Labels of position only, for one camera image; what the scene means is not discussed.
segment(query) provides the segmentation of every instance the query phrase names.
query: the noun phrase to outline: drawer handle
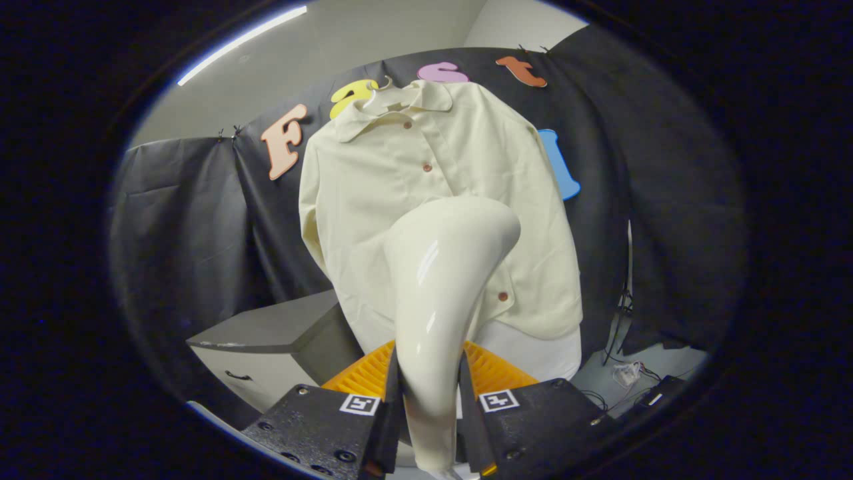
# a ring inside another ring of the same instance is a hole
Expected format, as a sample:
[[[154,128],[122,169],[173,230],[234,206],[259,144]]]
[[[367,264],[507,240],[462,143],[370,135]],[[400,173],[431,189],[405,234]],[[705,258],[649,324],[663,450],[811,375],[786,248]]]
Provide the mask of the drawer handle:
[[[252,377],[249,377],[248,375],[244,375],[243,377],[238,377],[234,373],[231,373],[227,370],[225,371],[225,375],[228,375],[231,378],[236,378],[237,380],[251,380],[252,379]]]

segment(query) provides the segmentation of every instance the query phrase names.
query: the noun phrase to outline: drawer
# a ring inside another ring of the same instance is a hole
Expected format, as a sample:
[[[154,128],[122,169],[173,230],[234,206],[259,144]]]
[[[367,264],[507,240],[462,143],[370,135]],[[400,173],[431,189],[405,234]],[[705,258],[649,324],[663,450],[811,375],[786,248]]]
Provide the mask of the drawer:
[[[316,386],[290,354],[191,348],[216,378],[261,413],[298,383]]]

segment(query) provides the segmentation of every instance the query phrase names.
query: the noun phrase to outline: shirt sleeve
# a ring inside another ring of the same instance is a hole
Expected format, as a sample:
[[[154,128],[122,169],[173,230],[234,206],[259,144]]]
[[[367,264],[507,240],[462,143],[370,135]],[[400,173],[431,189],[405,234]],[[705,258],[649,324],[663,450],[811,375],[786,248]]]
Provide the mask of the shirt sleeve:
[[[305,158],[302,159],[302,176],[299,179],[299,224],[302,229],[302,241],[314,262],[328,277],[326,260],[320,246],[320,232],[317,230],[317,195],[320,192],[320,171],[316,149],[311,142],[305,146]]]
[[[560,185],[557,183],[557,177],[554,175],[554,167],[551,165],[551,160],[548,158],[548,151],[545,149],[545,144],[542,141],[542,137],[539,136],[539,131],[536,127],[527,121],[525,117],[521,116],[520,113],[507,105],[503,100],[498,98],[494,93],[490,92],[487,88],[480,84],[475,85],[479,88],[485,101],[488,102],[489,105],[491,105],[492,108],[504,118],[504,120],[519,128],[514,131],[519,132],[520,135],[513,135],[513,141],[517,142],[519,145],[524,145],[524,150],[535,153],[534,156],[536,157],[536,161],[539,163],[539,167],[544,168],[544,171],[548,172],[551,184],[554,187],[554,192],[559,196]]]

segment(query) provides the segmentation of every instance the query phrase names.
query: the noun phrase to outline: black curtain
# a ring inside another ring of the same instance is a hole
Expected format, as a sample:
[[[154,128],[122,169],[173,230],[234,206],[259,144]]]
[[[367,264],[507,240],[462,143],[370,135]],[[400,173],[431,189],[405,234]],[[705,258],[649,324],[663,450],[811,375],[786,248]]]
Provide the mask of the black curtain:
[[[746,280],[734,152],[666,71],[603,28],[586,26],[551,53],[595,105],[629,176],[635,308],[623,351],[713,347]]]
[[[261,134],[299,103],[308,114],[299,120],[302,142],[291,151],[301,160],[308,138],[328,119],[328,109],[321,112],[320,102],[331,96],[331,79],[318,82],[297,97],[282,102],[240,128],[234,138],[234,156],[240,183],[254,225],[261,265],[270,282],[276,303],[292,300],[332,288],[332,283],[308,253],[299,226],[299,177],[302,162],[276,180],[270,180],[270,154]]]
[[[230,140],[165,140],[129,150],[109,213],[115,296],[153,374],[179,400],[247,424],[257,412],[184,343],[272,302]]]

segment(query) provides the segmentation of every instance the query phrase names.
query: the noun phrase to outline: ceiling light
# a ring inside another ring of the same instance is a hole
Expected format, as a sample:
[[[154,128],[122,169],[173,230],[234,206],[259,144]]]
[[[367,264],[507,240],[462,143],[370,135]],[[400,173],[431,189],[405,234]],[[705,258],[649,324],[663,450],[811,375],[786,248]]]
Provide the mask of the ceiling light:
[[[189,73],[184,75],[182,79],[178,80],[177,84],[183,85],[183,84],[187,83],[189,81],[189,79],[192,79],[198,72],[203,70],[204,67],[207,67],[211,63],[214,63],[220,56],[225,55],[226,53],[230,52],[231,50],[239,47],[241,44],[244,44],[245,42],[248,42],[252,38],[257,37],[261,33],[264,33],[267,30],[270,30],[271,28],[273,28],[275,26],[279,26],[288,20],[294,19],[294,18],[302,15],[303,13],[305,13],[307,11],[308,11],[308,7],[303,5],[302,7],[298,7],[296,9],[290,10],[284,14],[278,15],[276,18],[269,20],[265,23],[262,23],[259,26],[254,27],[249,32],[246,32],[246,33],[240,35],[240,37],[238,37],[237,39],[229,42],[223,48],[217,50],[213,55],[208,56],[202,63],[199,63],[198,65],[193,67],[193,69],[190,70]]]

